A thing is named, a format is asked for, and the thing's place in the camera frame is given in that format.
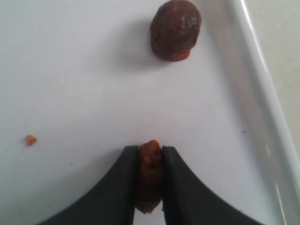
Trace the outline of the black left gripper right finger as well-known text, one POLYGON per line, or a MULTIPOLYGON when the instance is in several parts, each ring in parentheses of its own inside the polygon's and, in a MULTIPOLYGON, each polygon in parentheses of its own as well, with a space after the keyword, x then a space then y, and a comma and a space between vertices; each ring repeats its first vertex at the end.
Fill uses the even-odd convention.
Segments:
POLYGON ((257 225, 213 193, 172 146, 162 148, 163 210, 168 225, 257 225))

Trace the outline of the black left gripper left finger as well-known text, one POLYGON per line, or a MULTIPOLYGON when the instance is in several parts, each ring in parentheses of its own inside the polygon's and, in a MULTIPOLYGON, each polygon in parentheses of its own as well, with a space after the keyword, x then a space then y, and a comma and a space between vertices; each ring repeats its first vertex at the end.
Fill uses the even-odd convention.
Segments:
POLYGON ((131 225, 135 212, 138 147, 127 146, 87 194, 44 225, 131 225))

